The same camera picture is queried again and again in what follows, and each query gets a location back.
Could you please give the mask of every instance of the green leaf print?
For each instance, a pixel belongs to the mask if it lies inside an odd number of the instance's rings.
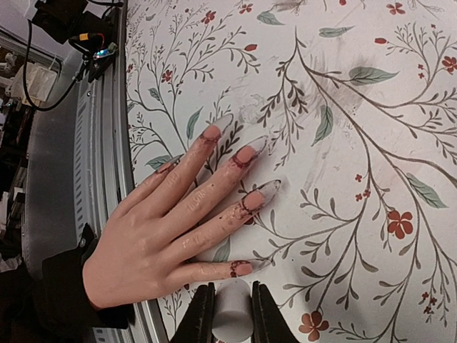
[[[429,185],[419,181],[414,175],[407,173],[411,188],[430,206],[436,209],[445,209],[447,206],[441,201],[439,195],[435,192],[435,189]]]
[[[171,159],[171,156],[169,155],[164,155],[164,156],[158,156],[155,159],[152,159],[148,163],[146,163],[146,166],[151,166],[152,169],[157,170],[161,166],[163,166],[166,162],[168,162]]]
[[[316,274],[315,272],[313,272],[311,269],[309,269],[308,267],[305,267],[305,266],[302,266],[301,267],[301,272],[309,277],[313,277],[315,279],[319,278],[319,277],[322,277],[321,275],[318,275]]]
[[[201,107],[197,112],[191,115],[189,118],[189,122],[187,123],[187,138],[192,139],[194,137],[194,129],[195,129],[195,124],[197,124],[197,121],[199,120],[200,113],[203,107]]]
[[[261,21],[262,23],[268,24],[268,25],[284,25],[278,19],[276,19],[275,15],[272,14],[269,11],[265,11],[260,13],[257,16],[257,20]]]
[[[160,101],[160,95],[159,95],[159,92],[157,91],[157,89],[155,89],[155,88],[149,89],[149,94],[150,94],[153,98],[155,98],[155,100]]]
[[[349,72],[351,83],[354,86],[363,86],[365,84],[377,84],[395,77],[398,73],[388,73],[387,71],[369,66],[358,66]]]
[[[319,30],[319,36],[324,38],[334,38],[345,34],[347,31],[352,29],[354,26],[347,26],[347,27],[337,27],[332,29],[331,27],[323,27]]]
[[[316,131],[316,138],[314,143],[311,146],[316,145],[317,142],[326,138],[333,128],[333,113],[331,112],[330,107],[326,105],[321,106],[321,123]]]
[[[213,263],[222,263],[227,262],[230,257],[230,237],[227,239],[227,242],[217,249],[217,252],[214,254]]]
[[[129,113],[135,107],[135,103],[131,102],[127,105],[127,113]]]

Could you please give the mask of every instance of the floral tablecloth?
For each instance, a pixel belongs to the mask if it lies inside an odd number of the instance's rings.
[[[300,342],[457,342],[454,0],[130,0],[128,20],[137,183],[224,114],[200,182],[270,136],[228,201],[279,178],[276,201],[200,259],[269,259],[246,280]],[[195,287],[160,300],[170,337]]]

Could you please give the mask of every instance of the white cylinder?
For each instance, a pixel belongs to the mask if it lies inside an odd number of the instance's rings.
[[[216,292],[213,335],[226,343],[241,343],[253,334],[251,288],[242,279],[230,279]]]

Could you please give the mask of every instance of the black bracket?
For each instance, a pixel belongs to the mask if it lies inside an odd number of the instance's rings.
[[[171,343],[214,343],[214,284],[200,286]],[[292,334],[268,287],[254,282],[252,289],[254,333],[252,343],[299,343]]]

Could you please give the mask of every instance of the red wire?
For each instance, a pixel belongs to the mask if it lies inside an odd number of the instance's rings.
[[[104,34],[99,34],[99,36],[101,37],[102,41],[101,41],[101,48],[104,48],[105,47],[105,35]]]

